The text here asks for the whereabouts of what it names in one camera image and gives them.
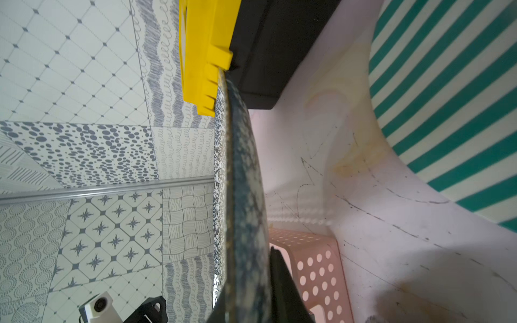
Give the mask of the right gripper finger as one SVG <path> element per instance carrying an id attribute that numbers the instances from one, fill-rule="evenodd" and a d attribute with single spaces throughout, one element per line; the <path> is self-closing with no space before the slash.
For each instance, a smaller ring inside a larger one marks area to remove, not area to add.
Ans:
<path id="1" fill-rule="evenodd" d="M 313 323 L 281 252 L 270 249 L 272 317 L 278 323 Z"/>

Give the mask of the speckled grey plate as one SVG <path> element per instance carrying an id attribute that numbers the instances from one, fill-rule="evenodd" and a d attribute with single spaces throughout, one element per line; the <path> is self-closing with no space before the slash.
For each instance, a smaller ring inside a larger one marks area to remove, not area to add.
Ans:
<path id="1" fill-rule="evenodd" d="M 271 322 L 264 190 L 249 111 L 218 71 L 215 102 L 214 309 L 209 322 Z"/>

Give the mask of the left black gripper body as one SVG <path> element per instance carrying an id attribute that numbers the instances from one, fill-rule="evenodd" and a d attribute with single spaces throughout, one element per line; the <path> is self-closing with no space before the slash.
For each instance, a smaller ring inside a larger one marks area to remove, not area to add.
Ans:
<path id="1" fill-rule="evenodd" d="M 149 297 L 124 323 L 168 323 L 165 298 Z"/>

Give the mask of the green striped plate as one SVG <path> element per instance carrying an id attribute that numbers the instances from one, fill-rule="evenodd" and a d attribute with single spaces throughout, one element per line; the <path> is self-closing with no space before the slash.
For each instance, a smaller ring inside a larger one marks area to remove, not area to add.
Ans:
<path id="1" fill-rule="evenodd" d="M 388 144 L 448 200 L 516 230 L 516 2 L 385 1 L 369 58 Z"/>

